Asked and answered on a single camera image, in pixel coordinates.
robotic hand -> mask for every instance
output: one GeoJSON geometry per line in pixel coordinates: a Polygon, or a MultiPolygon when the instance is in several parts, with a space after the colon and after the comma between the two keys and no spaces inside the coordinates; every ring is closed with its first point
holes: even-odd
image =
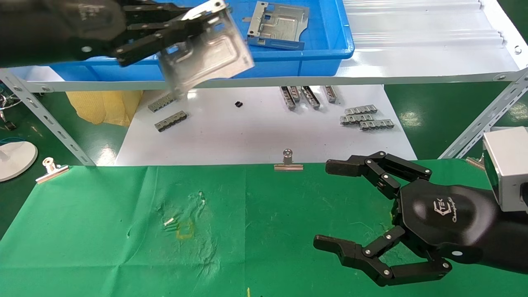
{"type": "Polygon", "coordinates": [[[0,0],[0,67],[96,56],[124,67],[201,34],[208,16],[189,19],[190,10],[152,0],[0,0]]]}
{"type": "Polygon", "coordinates": [[[377,285],[439,280],[451,271],[444,258],[528,274],[528,214],[503,212],[493,191],[429,182],[431,170],[378,152],[328,160],[326,172],[364,176],[394,200],[392,223],[365,247],[317,235],[314,247],[336,254],[343,266],[362,270],[377,285]],[[409,181],[404,187],[390,174],[409,181]],[[379,259],[399,242],[427,261],[389,267],[379,259]]]}

yellow bag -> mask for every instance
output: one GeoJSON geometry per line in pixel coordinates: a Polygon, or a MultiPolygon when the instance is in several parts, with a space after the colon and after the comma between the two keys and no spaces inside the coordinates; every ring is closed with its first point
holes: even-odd
{"type": "Polygon", "coordinates": [[[143,91],[66,92],[79,117],[99,125],[128,127],[136,113],[143,91]]]}

blue tray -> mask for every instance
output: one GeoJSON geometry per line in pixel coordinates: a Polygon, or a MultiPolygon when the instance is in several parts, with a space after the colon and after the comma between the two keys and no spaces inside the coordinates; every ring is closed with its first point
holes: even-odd
{"type": "MultiPolygon", "coordinates": [[[[197,6],[204,0],[174,0],[177,5],[197,6]]],[[[233,8],[232,17],[242,36],[247,34],[257,0],[227,0],[233,8]]],[[[300,35],[303,51],[289,51],[249,46],[255,67],[235,78],[284,76],[333,76],[343,59],[354,52],[354,42],[343,0],[276,0],[275,3],[310,8],[308,28],[300,35]]],[[[151,81],[163,80],[156,57],[146,58],[127,68],[121,68],[112,58],[96,57],[80,62],[52,64],[66,81],[151,81]]]]}

green table cover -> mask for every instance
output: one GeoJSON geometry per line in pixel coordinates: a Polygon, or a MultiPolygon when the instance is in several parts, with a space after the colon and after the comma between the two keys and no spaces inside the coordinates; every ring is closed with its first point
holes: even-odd
{"type": "MultiPolygon", "coordinates": [[[[461,160],[419,163],[432,182],[488,188],[461,160]]],[[[456,263],[441,281],[381,288],[312,246],[372,241],[391,206],[324,164],[74,166],[35,186],[0,241],[0,296],[528,295],[525,275],[456,263]]],[[[384,260],[420,261],[401,244],[384,260]]]]}

metal shelf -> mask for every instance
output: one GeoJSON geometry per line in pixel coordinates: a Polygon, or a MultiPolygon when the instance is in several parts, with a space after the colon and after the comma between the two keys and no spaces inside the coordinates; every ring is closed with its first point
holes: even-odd
{"type": "MultiPolygon", "coordinates": [[[[212,80],[201,88],[516,81],[526,42],[496,0],[344,0],[356,50],[333,77],[212,80]]],[[[164,81],[64,81],[12,69],[31,92],[165,89],[164,81]]]]}

